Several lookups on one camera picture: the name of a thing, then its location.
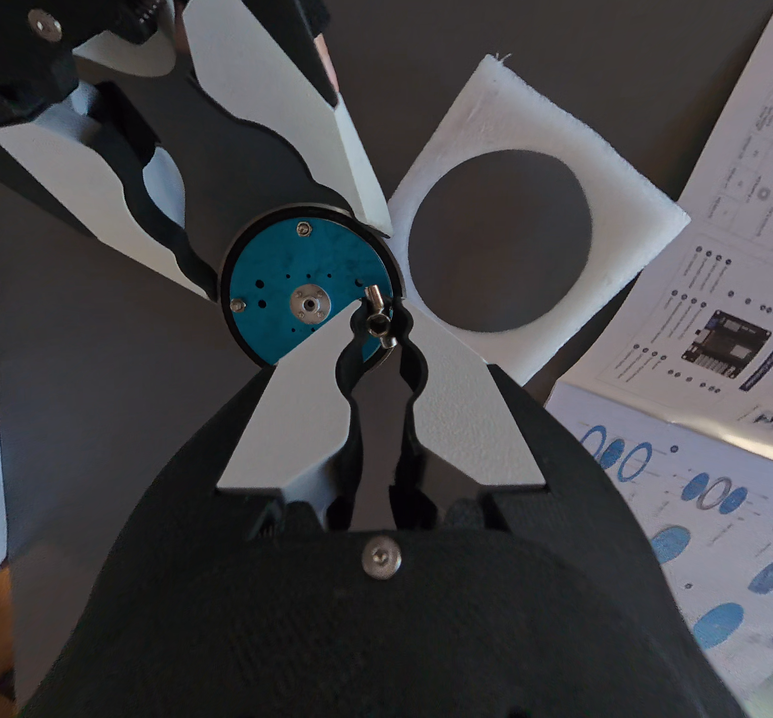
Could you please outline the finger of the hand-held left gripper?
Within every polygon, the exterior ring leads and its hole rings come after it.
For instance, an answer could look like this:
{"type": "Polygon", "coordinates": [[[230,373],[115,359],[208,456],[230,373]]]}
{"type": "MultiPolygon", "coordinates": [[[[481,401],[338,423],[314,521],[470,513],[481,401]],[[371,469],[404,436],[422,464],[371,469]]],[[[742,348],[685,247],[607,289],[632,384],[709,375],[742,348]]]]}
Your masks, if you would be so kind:
{"type": "Polygon", "coordinates": [[[182,175],[115,83],[80,83],[33,121],[2,128],[2,148],[97,240],[217,300],[217,274],[186,233],[182,175]]]}
{"type": "Polygon", "coordinates": [[[391,237],[386,199],[343,98],[331,106],[241,0],[189,0],[182,17],[200,87],[229,114],[283,137],[315,182],[391,237]]]}

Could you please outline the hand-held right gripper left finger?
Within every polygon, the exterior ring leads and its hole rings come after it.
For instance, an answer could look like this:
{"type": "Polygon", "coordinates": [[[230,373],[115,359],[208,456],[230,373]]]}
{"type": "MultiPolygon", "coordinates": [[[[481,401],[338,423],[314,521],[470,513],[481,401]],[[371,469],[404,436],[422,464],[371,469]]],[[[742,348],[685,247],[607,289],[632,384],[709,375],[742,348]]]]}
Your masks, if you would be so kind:
{"type": "Polygon", "coordinates": [[[355,300],[281,358],[268,380],[217,488],[229,493],[273,492],[304,501],[317,516],[343,493],[333,456],[349,437],[351,408],[335,367],[354,338],[355,300]]]}

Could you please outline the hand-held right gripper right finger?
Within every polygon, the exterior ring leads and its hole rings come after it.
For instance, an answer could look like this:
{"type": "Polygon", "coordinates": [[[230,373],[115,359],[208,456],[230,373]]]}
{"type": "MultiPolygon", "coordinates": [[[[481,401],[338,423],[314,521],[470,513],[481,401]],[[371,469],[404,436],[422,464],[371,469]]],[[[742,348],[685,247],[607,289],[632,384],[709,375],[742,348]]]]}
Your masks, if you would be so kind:
{"type": "Polygon", "coordinates": [[[543,488],[543,473],[486,361],[409,300],[401,376],[411,389],[396,482],[408,488],[543,488]]]}

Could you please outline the metal cross socket wrench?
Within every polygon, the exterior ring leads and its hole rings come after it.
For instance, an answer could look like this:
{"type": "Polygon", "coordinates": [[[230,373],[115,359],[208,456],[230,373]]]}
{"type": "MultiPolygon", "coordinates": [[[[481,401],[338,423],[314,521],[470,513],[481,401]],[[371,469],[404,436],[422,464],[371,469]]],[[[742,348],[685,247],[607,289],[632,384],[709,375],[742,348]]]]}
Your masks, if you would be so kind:
{"type": "Polygon", "coordinates": [[[391,300],[384,297],[378,285],[365,287],[364,296],[368,307],[367,331],[382,349],[389,352],[397,346],[397,339],[391,331],[391,300]]]}

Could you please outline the blue disc with black rim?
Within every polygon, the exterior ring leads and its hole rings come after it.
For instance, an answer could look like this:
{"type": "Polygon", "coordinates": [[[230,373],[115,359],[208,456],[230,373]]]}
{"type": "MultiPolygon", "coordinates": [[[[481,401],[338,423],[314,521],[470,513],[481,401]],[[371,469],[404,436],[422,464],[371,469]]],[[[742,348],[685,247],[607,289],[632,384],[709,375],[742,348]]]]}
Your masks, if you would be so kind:
{"type": "Polygon", "coordinates": [[[259,366],[276,365],[355,300],[378,285],[403,295],[403,277],[381,236],[353,216],[321,204],[266,213],[233,241],[219,276],[219,303],[237,344],[259,366]],[[299,221],[313,231],[299,237],[299,221]],[[233,313],[232,298],[246,309],[233,313]]]}

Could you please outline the person's left hand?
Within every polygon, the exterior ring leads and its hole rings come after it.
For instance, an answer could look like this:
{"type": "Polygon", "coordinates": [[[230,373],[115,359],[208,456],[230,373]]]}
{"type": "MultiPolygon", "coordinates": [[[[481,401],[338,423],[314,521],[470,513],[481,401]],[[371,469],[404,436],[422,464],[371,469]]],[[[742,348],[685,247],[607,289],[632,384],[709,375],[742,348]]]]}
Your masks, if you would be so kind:
{"type": "Polygon", "coordinates": [[[324,66],[324,71],[327,74],[334,91],[338,94],[340,92],[339,81],[333,66],[329,49],[322,33],[314,37],[314,45],[322,65],[324,66]]]}

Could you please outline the instruction sheet with circuit board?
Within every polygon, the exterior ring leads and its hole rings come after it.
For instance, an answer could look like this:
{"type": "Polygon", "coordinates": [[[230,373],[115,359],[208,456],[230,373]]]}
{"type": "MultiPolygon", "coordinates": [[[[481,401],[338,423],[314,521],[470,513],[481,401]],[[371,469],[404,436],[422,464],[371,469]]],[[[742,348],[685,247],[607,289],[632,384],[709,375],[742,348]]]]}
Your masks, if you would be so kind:
{"type": "Polygon", "coordinates": [[[690,222],[556,383],[771,459],[772,21],[678,200],[690,222]]]}

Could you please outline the white foam sheet with hole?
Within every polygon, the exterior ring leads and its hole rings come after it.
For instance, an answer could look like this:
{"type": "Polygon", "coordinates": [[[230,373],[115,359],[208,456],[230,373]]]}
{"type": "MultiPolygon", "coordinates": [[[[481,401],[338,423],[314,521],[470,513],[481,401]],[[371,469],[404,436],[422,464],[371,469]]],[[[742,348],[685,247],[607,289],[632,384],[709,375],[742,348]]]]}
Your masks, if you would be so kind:
{"type": "Polygon", "coordinates": [[[486,56],[389,203],[408,298],[527,383],[689,216],[486,56]]]}

